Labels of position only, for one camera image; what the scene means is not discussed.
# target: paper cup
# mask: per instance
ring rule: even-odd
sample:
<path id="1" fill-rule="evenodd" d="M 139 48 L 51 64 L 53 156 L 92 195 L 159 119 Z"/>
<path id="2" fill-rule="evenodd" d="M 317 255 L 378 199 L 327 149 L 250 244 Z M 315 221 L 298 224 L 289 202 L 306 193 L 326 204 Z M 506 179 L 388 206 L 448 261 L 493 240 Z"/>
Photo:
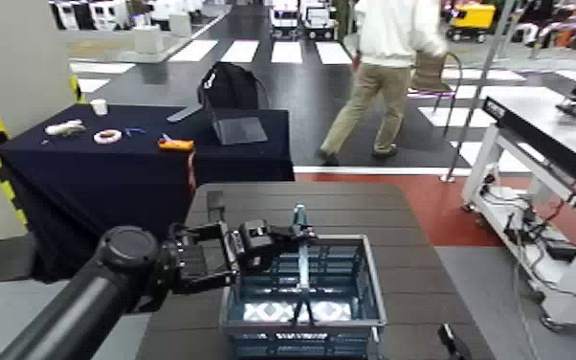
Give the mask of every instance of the paper cup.
<path id="1" fill-rule="evenodd" d="M 98 116 L 107 115 L 107 101 L 105 99 L 93 99 L 89 101 Z"/>

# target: gray tabletop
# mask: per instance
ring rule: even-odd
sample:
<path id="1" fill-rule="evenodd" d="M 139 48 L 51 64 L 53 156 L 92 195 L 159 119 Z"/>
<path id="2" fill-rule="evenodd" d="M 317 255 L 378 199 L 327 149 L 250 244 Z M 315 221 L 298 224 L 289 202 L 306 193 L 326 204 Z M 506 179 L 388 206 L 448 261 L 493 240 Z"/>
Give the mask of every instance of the gray tabletop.
<path id="1" fill-rule="evenodd" d="M 318 234 L 365 234 L 375 257 L 388 325 L 381 352 L 390 360 L 447 358 L 436 330 L 450 323 L 469 344 L 475 359 L 493 359 L 485 340 L 456 293 L 451 278 L 410 210 L 402 192 L 386 184 L 254 183 L 204 185 L 196 193 L 188 226 L 208 221 L 207 191 L 224 192 L 231 227 L 265 218 L 289 225 L 297 202 L 308 209 Z M 209 243 L 209 267 L 222 263 Z M 139 359 L 225 359 L 219 331 L 222 290 L 169 296 L 148 325 Z"/>
<path id="2" fill-rule="evenodd" d="M 576 154 L 576 119 L 556 108 L 563 98 L 519 98 L 509 94 L 493 99 Z"/>

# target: beige trousers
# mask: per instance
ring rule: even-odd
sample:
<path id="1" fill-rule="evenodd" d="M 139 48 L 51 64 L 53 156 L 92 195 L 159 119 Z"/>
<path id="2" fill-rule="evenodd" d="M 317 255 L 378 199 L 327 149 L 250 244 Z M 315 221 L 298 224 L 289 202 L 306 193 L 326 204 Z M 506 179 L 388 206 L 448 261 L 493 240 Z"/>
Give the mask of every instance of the beige trousers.
<path id="1" fill-rule="evenodd" d="M 364 116 L 370 102 L 382 90 L 387 114 L 382 119 L 373 150 L 387 152 L 402 125 L 409 84 L 410 68 L 361 64 L 355 75 L 355 86 L 350 100 L 328 130 L 328 135 L 321 144 L 321 150 L 328 154 L 339 152 L 343 142 Z"/>

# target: laptop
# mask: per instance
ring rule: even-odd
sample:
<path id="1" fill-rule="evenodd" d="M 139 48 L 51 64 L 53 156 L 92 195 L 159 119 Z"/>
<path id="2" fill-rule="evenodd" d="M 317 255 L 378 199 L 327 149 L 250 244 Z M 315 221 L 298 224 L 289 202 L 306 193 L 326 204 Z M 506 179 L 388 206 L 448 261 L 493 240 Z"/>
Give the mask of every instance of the laptop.
<path id="1" fill-rule="evenodd" d="M 214 109 L 208 97 L 204 97 L 204 108 L 212 122 L 212 128 L 221 145 L 237 145 L 267 142 L 268 136 L 258 117 L 232 118 L 224 116 L 228 109 Z"/>

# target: blue plastic crate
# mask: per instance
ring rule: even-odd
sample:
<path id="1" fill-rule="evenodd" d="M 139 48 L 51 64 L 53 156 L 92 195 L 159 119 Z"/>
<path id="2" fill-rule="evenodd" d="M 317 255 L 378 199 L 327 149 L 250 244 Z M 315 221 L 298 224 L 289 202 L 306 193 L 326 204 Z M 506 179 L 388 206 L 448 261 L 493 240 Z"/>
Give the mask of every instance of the blue plastic crate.
<path id="1" fill-rule="evenodd" d="M 365 357 L 387 323 L 377 272 L 365 236 L 320 236 L 308 249 L 315 324 L 299 301 L 298 254 L 244 276 L 224 291 L 220 325 L 231 353 L 251 357 Z"/>

